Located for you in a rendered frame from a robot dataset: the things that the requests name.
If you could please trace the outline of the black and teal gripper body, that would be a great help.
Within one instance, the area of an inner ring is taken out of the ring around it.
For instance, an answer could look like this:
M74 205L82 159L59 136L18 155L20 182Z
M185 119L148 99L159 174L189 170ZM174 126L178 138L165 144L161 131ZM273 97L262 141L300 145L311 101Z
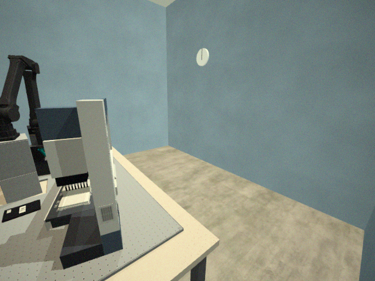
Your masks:
M40 138L36 138L38 145L36 145L36 148L41 149L44 148L44 146L41 144Z

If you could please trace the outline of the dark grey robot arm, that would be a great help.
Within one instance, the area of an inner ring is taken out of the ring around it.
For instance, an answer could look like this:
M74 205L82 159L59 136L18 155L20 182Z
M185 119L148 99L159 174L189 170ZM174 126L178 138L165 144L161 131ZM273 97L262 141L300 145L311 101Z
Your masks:
M10 61L9 70L0 97L0 107L3 107L0 108L0 142L13 141L20 136L11 122L18 121L20 118L16 99L22 76L25 81L30 110L29 126L31 129L37 129L35 135L37 138L41 138L39 128L34 128L39 127L35 108L41 108L36 83L36 74L40 74L39 65L25 56L8 55L8 59Z

